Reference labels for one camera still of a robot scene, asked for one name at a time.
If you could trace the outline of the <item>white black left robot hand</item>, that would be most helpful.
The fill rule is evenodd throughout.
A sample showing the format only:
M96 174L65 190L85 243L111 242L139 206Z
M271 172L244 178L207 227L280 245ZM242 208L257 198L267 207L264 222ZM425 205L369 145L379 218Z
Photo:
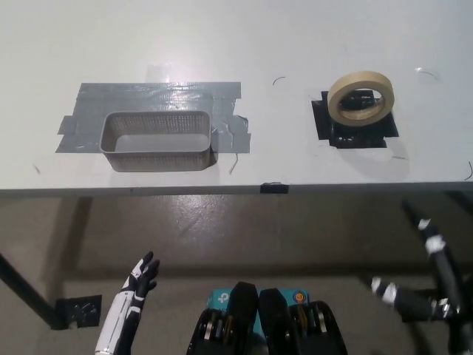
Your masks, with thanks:
M149 251L115 295L95 346L96 354L130 354L147 294L156 287L160 261Z

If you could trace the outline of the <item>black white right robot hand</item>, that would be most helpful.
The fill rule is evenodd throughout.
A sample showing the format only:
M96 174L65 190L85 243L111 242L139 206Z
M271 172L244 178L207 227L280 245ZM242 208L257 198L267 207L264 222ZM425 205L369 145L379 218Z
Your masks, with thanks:
M444 321L453 333L471 339L472 299L444 236L432 219L411 203L405 200L401 207L426 250L436 289L428 297L373 277L372 293L393 307L405 321Z

